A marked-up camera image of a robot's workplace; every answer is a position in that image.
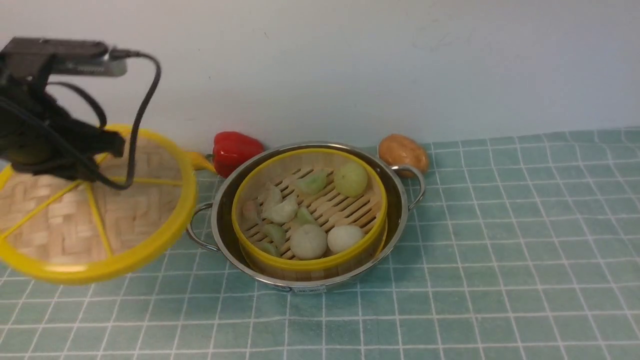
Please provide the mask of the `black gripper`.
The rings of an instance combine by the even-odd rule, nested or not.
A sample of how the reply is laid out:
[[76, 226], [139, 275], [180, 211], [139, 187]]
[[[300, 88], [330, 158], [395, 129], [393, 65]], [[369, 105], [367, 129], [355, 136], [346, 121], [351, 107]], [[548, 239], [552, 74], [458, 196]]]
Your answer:
[[[78, 120], [47, 91], [47, 83], [30, 85], [13, 75], [1, 76], [1, 159], [11, 164], [17, 173], [48, 175], [60, 179], [85, 182], [98, 180], [96, 154], [122, 158], [126, 140], [117, 131], [104, 130], [106, 113], [97, 100], [75, 84], [55, 81], [80, 96], [96, 115], [98, 125]], [[45, 134], [45, 129], [57, 133], [73, 150], [85, 158], [93, 170], [65, 153]]]

